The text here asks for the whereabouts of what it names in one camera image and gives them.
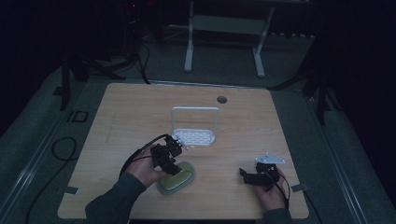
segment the gray floor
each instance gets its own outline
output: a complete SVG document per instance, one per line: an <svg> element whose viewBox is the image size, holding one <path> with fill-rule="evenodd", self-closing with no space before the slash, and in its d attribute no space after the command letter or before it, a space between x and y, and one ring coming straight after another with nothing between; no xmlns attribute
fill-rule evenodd
<svg viewBox="0 0 396 224"><path fill-rule="evenodd" d="M266 88L293 76L312 43L312 39L302 37L269 36L262 53L266 77L258 78L250 48L220 46L207 41L205 36L197 39L192 71L187 74L183 72L185 34L175 34L165 42L164 47L147 38L149 60L146 72L153 83L171 81ZM141 54L146 59L148 52L142 48ZM125 82L143 82L134 66L119 74L127 77ZM62 137L74 137L77 140L77 154L81 151L106 85L114 82L96 75L92 75L88 83L72 80L73 100L62 112L59 111L60 97L52 95L60 80L60 70L49 76L0 139L1 202L9 198L16 200L15 206L9 207L11 216L3 219L8 220L5 223L24 223L37 193L64 165L51 154L52 143ZM323 223L396 223L395 209L344 113L335 109L327 111L326 126L318 125L313 112L315 98L306 99L299 92L303 84L297 83L283 91L272 91L272 94L300 181L309 187L307 193ZM88 120L84 123L66 122L71 110L89 112ZM63 157L68 157L73 145L66 140L56 148ZM8 197L18 184L16 181L24 172L23 168L38 150L43 152L42 162L37 164L38 169L29 188L21 191L18 194L20 197ZM30 223L82 223L82 220L62 220L57 216L75 164L75 161L69 162L43 191L32 209ZM318 223L310 203L308 207L310 216L297 219L295 223Z"/></svg>

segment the table surface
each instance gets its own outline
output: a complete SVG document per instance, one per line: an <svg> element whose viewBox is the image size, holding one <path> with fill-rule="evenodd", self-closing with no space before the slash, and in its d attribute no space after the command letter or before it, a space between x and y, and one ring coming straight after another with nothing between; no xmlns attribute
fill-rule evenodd
<svg viewBox="0 0 396 224"><path fill-rule="evenodd" d="M226 104L217 101L227 98ZM267 90L181 85L110 84L81 151L69 187L58 210L62 218L85 218L85 206L117 182L121 166L153 138L172 132L174 106L215 106L220 109L215 143L193 147L176 157L188 161L195 180L173 195L162 195L155 184L134 204L132 218L141 219L257 219L262 208L251 186L243 183L238 168L255 173L255 158L266 152L286 161L278 167L291 186L299 184L271 93ZM212 119L176 125L209 127ZM290 193L293 218L306 218L301 192Z"/></svg>

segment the hand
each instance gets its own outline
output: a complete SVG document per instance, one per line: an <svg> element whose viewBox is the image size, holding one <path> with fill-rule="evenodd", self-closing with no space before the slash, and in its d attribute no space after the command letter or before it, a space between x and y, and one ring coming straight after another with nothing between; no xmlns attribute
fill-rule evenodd
<svg viewBox="0 0 396 224"><path fill-rule="evenodd" d="M277 169L279 173L281 174L279 180L277 181L277 184L280 186L280 188L285 192L285 190L282 187L284 178L283 178L283 173L281 170ZM259 186L254 186L253 187L254 192L256 195L259 197L260 202L262 203L262 207L264 208L264 211L267 212L269 210L277 209L277 208L285 208L285 198L282 195L282 193L279 191L279 189L276 186L273 186L270 190L266 191L264 190L263 187Z"/></svg>
<svg viewBox="0 0 396 224"><path fill-rule="evenodd" d="M143 157L147 158L131 162L131 164L125 170L126 172L134 175L137 179L139 179L140 182L142 182L142 184L146 186L146 188L150 187L153 183L166 176L166 172L156 171L152 167L152 158L150 151L152 147L154 147L154 145L151 145L142 152L140 152L134 158L134 160Z"/></svg>

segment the green object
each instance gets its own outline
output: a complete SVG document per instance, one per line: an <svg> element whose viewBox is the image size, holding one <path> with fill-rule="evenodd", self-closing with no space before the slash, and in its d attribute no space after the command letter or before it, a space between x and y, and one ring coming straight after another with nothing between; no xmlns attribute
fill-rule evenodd
<svg viewBox="0 0 396 224"><path fill-rule="evenodd" d="M178 164L181 171L177 175L168 175L157 182L157 189L162 194L174 194L189 185L195 179L194 167L187 161Z"/></svg>

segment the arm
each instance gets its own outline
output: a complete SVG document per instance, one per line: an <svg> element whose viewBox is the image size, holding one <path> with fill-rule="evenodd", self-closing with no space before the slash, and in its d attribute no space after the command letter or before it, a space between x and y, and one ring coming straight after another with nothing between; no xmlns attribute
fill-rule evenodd
<svg viewBox="0 0 396 224"><path fill-rule="evenodd" d="M150 150L136 158L150 156ZM155 171L152 159L133 161L117 183L85 207L86 224L125 224L128 222L134 202L149 186L166 176L164 171Z"/></svg>
<svg viewBox="0 0 396 224"><path fill-rule="evenodd" d="M284 191L282 187L284 175L279 169L278 171L281 173L281 177L277 181L277 184ZM253 188L262 203L262 208L264 209L264 221L266 224L293 223L289 209L286 208L285 199L278 188L273 187L268 191L258 186L254 186Z"/></svg>

